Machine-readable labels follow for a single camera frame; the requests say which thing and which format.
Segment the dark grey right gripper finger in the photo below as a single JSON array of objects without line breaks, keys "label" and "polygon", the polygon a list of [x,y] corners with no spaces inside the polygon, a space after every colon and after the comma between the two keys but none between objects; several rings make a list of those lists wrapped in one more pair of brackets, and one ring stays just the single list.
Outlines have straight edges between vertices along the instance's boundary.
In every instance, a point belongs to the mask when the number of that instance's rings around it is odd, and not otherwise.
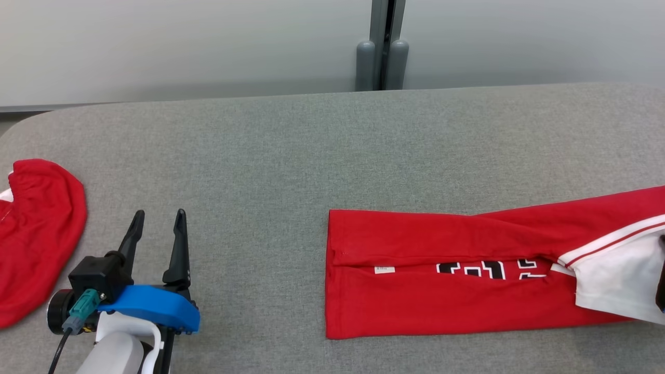
[{"label": "dark grey right gripper finger", "polygon": [[[664,255],[664,235],[659,237],[658,244]],[[662,270],[659,277],[658,286],[656,288],[656,305],[661,312],[665,312],[665,264],[663,261]]]}]

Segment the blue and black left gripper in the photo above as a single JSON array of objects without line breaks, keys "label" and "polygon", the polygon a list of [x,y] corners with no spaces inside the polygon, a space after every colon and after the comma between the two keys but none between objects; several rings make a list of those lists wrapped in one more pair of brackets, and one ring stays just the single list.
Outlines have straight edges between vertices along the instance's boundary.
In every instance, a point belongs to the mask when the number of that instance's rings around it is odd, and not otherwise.
[{"label": "blue and black left gripper", "polygon": [[[145,211],[137,210],[119,246],[124,263],[133,263],[136,245],[142,238]],[[178,209],[174,222],[174,244],[162,281],[167,287],[190,287],[190,252],[186,212]],[[119,312],[126,316],[164,325],[183,333],[198,333],[201,313],[185,296],[161,288],[134,285],[124,288],[114,303],[100,304],[99,312]]]}]

